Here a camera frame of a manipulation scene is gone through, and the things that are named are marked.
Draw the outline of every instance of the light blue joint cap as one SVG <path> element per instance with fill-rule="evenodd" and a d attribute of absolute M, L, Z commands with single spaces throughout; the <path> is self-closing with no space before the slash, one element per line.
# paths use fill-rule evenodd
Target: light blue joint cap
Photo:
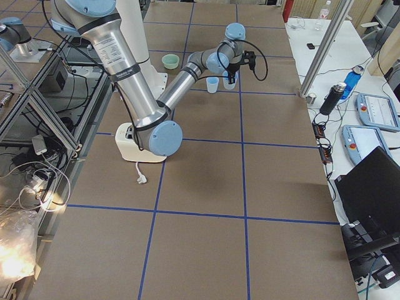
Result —
<path fill-rule="evenodd" d="M 174 121 L 164 121 L 153 129 L 149 149 L 155 155 L 170 156 L 179 149 L 182 139 L 181 127 Z"/>
<path fill-rule="evenodd" d="M 246 39 L 246 29 L 240 23 L 231 23 L 228 26 L 226 26 L 225 36 L 228 39 L 245 40 Z"/>
<path fill-rule="evenodd" d="M 219 60 L 222 62 L 225 68 L 227 68 L 229 66 L 228 57 L 223 53 L 219 53 L 218 55 Z M 218 61 L 217 52 L 211 53 L 211 55 L 207 58 L 206 66 L 207 69 L 214 74 L 222 74 L 222 72 L 225 71 L 224 66 L 222 66 Z"/>
<path fill-rule="evenodd" d="M 60 33 L 66 33 L 71 36 L 81 36 L 79 32 L 76 30 L 76 28 L 71 27 L 70 25 L 66 25 L 60 22 L 57 22 L 55 20 L 51 20 L 52 27 L 56 30 L 59 31 Z"/>
<path fill-rule="evenodd" d="M 13 44 L 5 39 L 0 39 L 0 46 L 6 50 L 6 52 L 11 51 L 11 49 L 14 47 Z"/>
<path fill-rule="evenodd" d="M 65 0 L 77 12 L 92 18 L 110 14 L 116 6 L 116 0 Z"/>
<path fill-rule="evenodd" d="M 0 23 L 4 25 L 22 25 L 23 22 L 18 19 L 17 17 L 5 17 L 4 19 L 0 20 Z"/>

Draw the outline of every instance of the connector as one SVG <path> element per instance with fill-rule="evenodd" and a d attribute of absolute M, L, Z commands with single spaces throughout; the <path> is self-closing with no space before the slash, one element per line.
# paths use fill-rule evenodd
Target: connector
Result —
<path fill-rule="evenodd" d="M 318 150 L 319 150 L 319 155 L 321 157 L 321 161 L 323 164 L 333 163 L 333 159 L 332 159 L 330 150 L 324 148 L 323 146 L 320 146 L 318 148 Z"/>
<path fill-rule="evenodd" d="M 314 131 L 314 135 L 316 139 L 323 139 L 325 138 L 324 127 L 322 125 L 313 124 L 312 130 Z"/>

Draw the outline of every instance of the small black object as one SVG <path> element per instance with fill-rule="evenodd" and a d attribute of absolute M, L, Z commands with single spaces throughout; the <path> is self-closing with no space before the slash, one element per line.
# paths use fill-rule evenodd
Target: small black object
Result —
<path fill-rule="evenodd" d="M 229 66 L 226 68 L 227 76 L 228 76 L 228 83 L 229 84 L 235 83 L 235 74 L 240 69 L 240 66 L 248 64 L 249 69 L 254 72 L 254 70 L 256 68 L 256 58 L 257 58 L 257 56 L 254 53 L 254 51 L 244 51 L 242 58 L 239 62 L 237 62 L 236 64 L 229 64 Z"/>
<path fill-rule="evenodd" d="M 318 125 L 318 124 L 313 124 L 312 130 L 314 131 L 314 135 L 315 135 L 316 139 L 325 138 L 324 126 Z"/>
<path fill-rule="evenodd" d="M 319 112 L 324 116 L 328 116 L 339 102 L 340 98 L 343 96 L 345 88 L 346 83 L 344 82 L 339 82 L 337 85 L 331 87 L 331 91 L 327 95 L 324 103 L 319 109 Z"/>
<path fill-rule="evenodd" d="M 373 278 L 379 281 L 379 287 L 386 289 L 400 280 L 400 276 L 392 265 L 387 265 L 372 274 Z"/>
<path fill-rule="evenodd" d="M 321 161 L 322 161 L 323 164 L 331 164 L 331 163 L 333 163 L 331 152 L 327 148 L 325 148 L 323 146 L 320 146 L 319 147 L 319 155 L 321 157 Z"/>

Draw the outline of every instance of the black thermos bottle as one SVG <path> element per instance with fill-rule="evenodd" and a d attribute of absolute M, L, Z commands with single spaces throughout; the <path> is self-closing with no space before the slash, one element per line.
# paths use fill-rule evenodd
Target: black thermos bottle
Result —
<path fill-rule="evenodd" d="M 329 95 L 327 95 L 324 103 L 322 104 L 319 112 L 324 116 L 328 116 L 335 105 L 339 102 L 340 98 L 343 96 L 344 89 L 346 88 L 346 83 L 339 82 L 337 85 L 331 87 Z"/>

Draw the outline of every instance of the blue water bottle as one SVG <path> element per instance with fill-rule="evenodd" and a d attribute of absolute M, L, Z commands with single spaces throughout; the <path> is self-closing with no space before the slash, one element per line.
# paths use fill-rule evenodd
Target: blue water bottle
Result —
<path fill-rule="evenodd" d="M 351 94 L 351 91 L 354 89 L 356 84 L 361 78 L 361 73 L 364 71 L 364 68 L 362 66 L 355 66 L 352 71 L 347 74 L 344 83 L 346 83 L 346 89 L 344 90 L 343 96 L 340 98 L 340 101 L 338 104 L 343 103 L 349 95 Z"/>

